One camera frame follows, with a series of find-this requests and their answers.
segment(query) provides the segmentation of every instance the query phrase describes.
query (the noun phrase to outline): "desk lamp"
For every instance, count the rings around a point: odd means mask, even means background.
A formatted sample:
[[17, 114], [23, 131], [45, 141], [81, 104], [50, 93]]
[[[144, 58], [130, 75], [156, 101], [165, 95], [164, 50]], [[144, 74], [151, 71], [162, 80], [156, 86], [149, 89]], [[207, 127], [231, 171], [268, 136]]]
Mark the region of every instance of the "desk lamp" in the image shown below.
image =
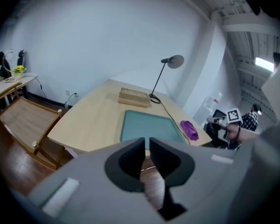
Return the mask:
[[[160, 76], [161, 76], [161, 74], [162, 74], [162, 72], [163, 72], [163, 69], [164, 69], [166, 63], [168, 64], [168, 66], [169, 66], [170, 68], [176, 69], [176, 68], [179, 68], [179, 67], [183, 64], [184, 60], [185, 60], [185, 59], [184, 59], [183, 56], [181, 56], [181, 55], [175, 55], [175, 56], [172, 56], [172, 57], [170, 57], [170, 58], [166, 58], [166, 59], [162, 59], [162, 60], [161, 60], [161, 63], [164, 63], [164, 65], [163, 65], [163, 68], [162, 68], [162, 70], [161, 70], [161, 72], [160, 72], [160, 75], [159, 75], [159, 77], [158, 77], [158, 80], [157, 80], [157, 82], [155, 83], [153, 92], [154, 92], [154, 90], [155, 90], [155, 87], [156, 87], [157, 84], [158, 84], [158, 81], [159, 81], [159, 79], [160, 79]], [[152, 102], [154, 102], [154, 103], [157, 103], [157, 104], [161, 103], [161, 100], [160, 100], [159, 98], [157, 98], [157, 97], [153, 94], [153, 92], [151, 92], [151, 94], [149, 94], [150, 100], [151, 100]]]
[[13, 50], [7, 50], [7, 51], [4, 53], [4, 56], [3, 56], [3, 58], [2, 58], [2, 66], [3, 66], [4, 69], [7, 71], [7, 73], [8, 73], [8, 75], [9, 75], [10, 78], [12, 77], [12, 72], [11, 72], [9, 69], [7, 69], [7, 68], [5, 67], [5, 65], [4, 65], [4, 59], [5, 59], [5, 57], [7, 56], [8, 53], [13, 53], [13, 52], [14, 52]]

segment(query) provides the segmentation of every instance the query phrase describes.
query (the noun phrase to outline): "lamp cord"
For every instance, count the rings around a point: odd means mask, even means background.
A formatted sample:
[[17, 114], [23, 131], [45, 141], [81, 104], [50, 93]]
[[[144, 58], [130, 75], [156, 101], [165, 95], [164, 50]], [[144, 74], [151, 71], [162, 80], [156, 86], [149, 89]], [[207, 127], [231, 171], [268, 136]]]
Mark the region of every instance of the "lamp cord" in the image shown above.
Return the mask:
[[37, 79], [36, 76], [32, 76], [32, 75], [24, 76], [23, 78], [25, 78], [25, 77], [35, 77], [35, 78]]
[[145, 171], [145, 170], [149, 170], [151, 168], [155, 168], [155, 166], [151, 166], [151, 167], [148, 167], [148, 168], [145, 168], [145, 169], [141, 169], [141, 172]]
[[177, 125], [176, 121], [172, 118], [172, 116], [169, 114], [169, 112], [167, 111], [165, 105], [161, 102], [162, 106], [164, 107], [165, 111], [167, 112], [167, 114], [170, 116], [170, 118], [173, 120], [173, 122], [175, 123], [176, 127], [178, 128], [178, 130], [183, 134], [183, 136], [187, 139], [187, 141], [189, 142], [189, 144], [191, 145], [191, 142], [189, 140], [189, 138], [181, 131], [181, 129], [179, 128], [179, 126]]

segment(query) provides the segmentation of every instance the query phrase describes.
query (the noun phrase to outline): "flower vase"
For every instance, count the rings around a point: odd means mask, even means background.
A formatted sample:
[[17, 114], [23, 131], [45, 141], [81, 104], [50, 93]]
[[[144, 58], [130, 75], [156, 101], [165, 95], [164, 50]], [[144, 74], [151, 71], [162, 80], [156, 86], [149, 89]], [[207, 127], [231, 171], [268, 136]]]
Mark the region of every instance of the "flower vase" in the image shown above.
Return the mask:
[[23, 78], [23, 73], [18, 73], [15, 75], [15, 80], [20, 80]]

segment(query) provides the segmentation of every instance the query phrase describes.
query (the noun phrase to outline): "purple cloth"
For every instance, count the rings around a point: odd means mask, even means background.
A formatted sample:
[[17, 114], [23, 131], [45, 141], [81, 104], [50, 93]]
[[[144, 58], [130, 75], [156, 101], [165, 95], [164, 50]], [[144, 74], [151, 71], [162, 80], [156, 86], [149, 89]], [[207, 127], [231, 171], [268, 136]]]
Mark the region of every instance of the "purple cloth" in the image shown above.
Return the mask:
[[183, 120], [181, 122], [181, 127], [184, 130], [184, 132], [186, 133], [186, 135], [190, 138], [190, 140], [197, 140], [199, 138], [197, 130], [194, 128], [192, 123], [190, 123], [189, 121]]

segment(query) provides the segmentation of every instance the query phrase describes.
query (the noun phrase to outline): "wooden table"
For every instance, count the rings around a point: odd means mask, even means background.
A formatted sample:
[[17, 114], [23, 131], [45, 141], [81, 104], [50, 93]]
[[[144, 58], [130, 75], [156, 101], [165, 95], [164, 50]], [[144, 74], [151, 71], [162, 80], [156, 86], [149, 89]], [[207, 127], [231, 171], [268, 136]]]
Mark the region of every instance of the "wooden table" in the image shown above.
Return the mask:
[[[90, 92], [74, 105], [54, 126], [48, 134], [48, 138], [70, 150], [90, 152], [120, 142], [120, 131], [126, 110], [169, 118], [161, 104], [151, 102], [151, 107], [142, 108], [118, 103], [122, 87], [146, 93], [151, 92], [151, 90], [131, 84], [107, 80], [101, 87]], [[211, 142], [208, 134], [167, 95], [158, 92], [156, 95], [178, 125], [182, 120], [188, 120], [194, 125], [199, 139], [191, 141], [191, 145], [199, 146]]]
[[35, 79], [35, 77], [37, 77], [37, 74], [29, 72], [29, 73], [25, 73], [24, 77], [20, 80], [14, 81], [14, 82], [9, 82], [6, 83], [5, 80], [1, 80], [0, 81], [0, 98], [10, 94], [13, 92], [13, 90], [11, 90], [10, 92], [6, 92], [6, 90], [8, 90], [11, 86], [13, 86], [15, 83], [17, 82], [22, 82], [21, 85], [17, 86], [17, 89], [22, 88], [23, 86], [27, 85], [29, 82], [33, 81]]

